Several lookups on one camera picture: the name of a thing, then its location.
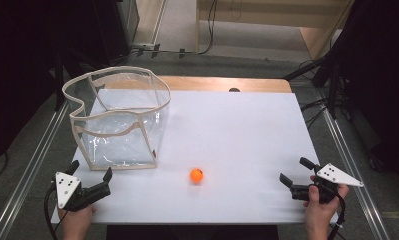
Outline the clear plastic bag beige trim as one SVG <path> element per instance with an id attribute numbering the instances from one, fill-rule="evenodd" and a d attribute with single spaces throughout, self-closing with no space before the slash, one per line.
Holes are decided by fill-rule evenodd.
<path id="1" fill-rule="evenodd" d="M 157 166 L 171 93 L 152 71 L 105 68 L 69 80 L 62 92 L 74 139 L 90 169 Z"/>

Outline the metal floor rail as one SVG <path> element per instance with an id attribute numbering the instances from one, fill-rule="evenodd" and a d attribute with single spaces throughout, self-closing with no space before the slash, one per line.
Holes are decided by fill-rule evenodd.
<path id="1" fill-rule="evenodd" d="M 65 117 L 68 104 L 64 102 L 51 116 L 51 119 L 25 168 L 18 184 L 7 200 L 0 215 L 0 240 L 6 237 L 18 216 L 18 213 L 26 199 L 26 196 L 34 182 L 37 173 L 44 161 L 47 151 L 56 135 L 56 132 Z"/>
<path id="2" fill-rule="evenodd" d="M 323 103 L 319 103 L 317 109 L 320 115 L 309 130 L 319 160 L 323 164 L 332 163 L 364 183 L 363 187 L 350 187 L 350 194 L 345 200 L 345 221 L 338 230 L 336 240 L 393 240 L 370 193 L 370 182 L 364 178 L 358 158 L 346 141 L 340 117 L 333 119 Z"/>

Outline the white board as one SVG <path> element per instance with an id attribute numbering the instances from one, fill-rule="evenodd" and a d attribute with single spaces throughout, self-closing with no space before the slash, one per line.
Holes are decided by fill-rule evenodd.
<path id="1" fill-rule="evenodd" d="M 318 159 L 292 93 L 173 91 L 153 169 L 116 170 L 97 202 L 103 224 L 290 224 L 301 202 L 279 181 L 309 184 Z M 199 183 L 190 171 L 200 168 Z"/>

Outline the wooden table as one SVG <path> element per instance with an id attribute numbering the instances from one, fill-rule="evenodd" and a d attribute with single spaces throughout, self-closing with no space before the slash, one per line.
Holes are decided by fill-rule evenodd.
<path id="1" fill-rule="evenodd" d="M 284 79 L 230 78 L 230 77 L 193 77 L 193 76 L 159 76 L 158 78 L 130 78 L 105 77 L 97 79 L 94 87 L 105 89 L 142 89 L 142 90 L 170 90 L 183 91 L 240 91 L 291 93 L 289 83 Z"/>

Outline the black tripod stand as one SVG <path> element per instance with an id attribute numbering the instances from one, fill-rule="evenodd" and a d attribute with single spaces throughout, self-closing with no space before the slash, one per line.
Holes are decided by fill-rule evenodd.
<path id="1" fill-rule="evenodd" d="M 297 70 L 283 76 L 283 79 L 287 81 L 293 80 L 315 68 L 317 68 L 317 73 L 311 80 L 314 87 L 321 88 L 327 81 L 330 81 L 326 107 L 330 116 L 335 119 L 335 105 L 340 79 L 340 65 L 336 61 L 333 50 L 330 50 L 317 60 L 312 60 L 309 64 L 299 67 Z"/>

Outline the black metal stand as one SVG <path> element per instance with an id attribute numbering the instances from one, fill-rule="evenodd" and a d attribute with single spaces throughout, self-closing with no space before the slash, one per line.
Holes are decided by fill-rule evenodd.
<path id="1" fill-rule="evenodd" d="M 54 48 L 54 73 L 56 80 L 56 104 L 55 111 L 58 111 L 63 102 L 64 96 L 62 93 L 62 87 L 64 85 L 64 72 L 67 72 L 68 75 L 71 75 L 71 66 L 72 61 L 65 48 L 61 48 L 60 46 L 56 46 Z"/>

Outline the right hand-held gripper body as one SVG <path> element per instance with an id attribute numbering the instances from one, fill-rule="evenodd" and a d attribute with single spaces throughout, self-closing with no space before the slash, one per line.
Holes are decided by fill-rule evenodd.
<path id="1" fill-rule="evenodd" d="M 343 170 L 337 168 L 331 163 L 324 167 L 315 164 L 314 169 L 315 179 L 313 184 L 319 189 L 319 200 L 322 204 L 329 203 L 338 192 L 338 185 L 345 184 L 348 186 L 363 187 L 364 183 Z M 293 185 L 289 188 L 291 196 L 294 200 L 308 201 L 309 187 L 306 185 Z"/>

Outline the light wooden shelf unit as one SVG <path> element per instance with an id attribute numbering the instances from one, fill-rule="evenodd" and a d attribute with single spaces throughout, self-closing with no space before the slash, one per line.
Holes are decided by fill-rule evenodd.
<path id="1" fill-rule="evenodd" d="M 199 21 L 216 3 L 216 21 L 298 27 L 313 60 L 324 55 L 355 0 L 195 0 L 196 40 Z"/>

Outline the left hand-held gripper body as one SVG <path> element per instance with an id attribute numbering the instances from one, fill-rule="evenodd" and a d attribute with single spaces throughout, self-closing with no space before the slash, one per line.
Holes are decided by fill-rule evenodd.
<path id="1" fill-rule="evenodd" d="M 83 188 L 81 180 L 66 173 L 55 174 L 57 207 L 67 211 L 79 211 L 111 194 L 109 183 L 102 181 Z"/>

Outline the black curtain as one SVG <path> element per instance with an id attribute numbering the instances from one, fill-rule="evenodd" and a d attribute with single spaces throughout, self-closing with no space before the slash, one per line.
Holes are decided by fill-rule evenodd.
<path id="1" fill-rule="evenodd" d="M 323 86 L 334 73 L 378 137 L 372 158 L 399 175 L 399 0 L 354 1 L 313 85 Z"/>
<path id="2" fill-rule="evenodd" d="M 111 66 L 131 51 L 135 0 L 0 0 L 0 156 L 56 91 L 54 48 L 71 76 Z"/>

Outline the person's left hand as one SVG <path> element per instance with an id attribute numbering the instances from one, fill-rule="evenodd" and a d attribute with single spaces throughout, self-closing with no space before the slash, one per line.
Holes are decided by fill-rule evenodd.
<path id="1" fill-rule="evenodd" d="M 58 210 L 58 216 L 63 230 L 69 232 L 86 232 L 92 223 L 96 208 L 89 205 L 79 211 Z"/>

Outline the person's right hand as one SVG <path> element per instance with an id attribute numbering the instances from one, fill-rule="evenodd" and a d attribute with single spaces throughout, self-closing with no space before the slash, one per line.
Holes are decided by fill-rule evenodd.
<path id="1" fill-rule="evenodd" d="M 310 229 L 327 228 L 340 206 L 339 198 L 334 197 L 329 203 L 321 204 L 319 189 L 314 185 L 309 186 L 308 197 L 309 200 L 303 203 L 305 207 L 305 226 Z"/>

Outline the orange ball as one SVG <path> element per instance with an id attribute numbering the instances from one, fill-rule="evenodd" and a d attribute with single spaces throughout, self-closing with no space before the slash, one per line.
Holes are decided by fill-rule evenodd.
<path id="1" fill-rule="evenodd" d="M 204 173 L 200 168 L 194 168 L 189 174 L 190 180 L 194 183 L 199 183 L 203 180 Z"/>

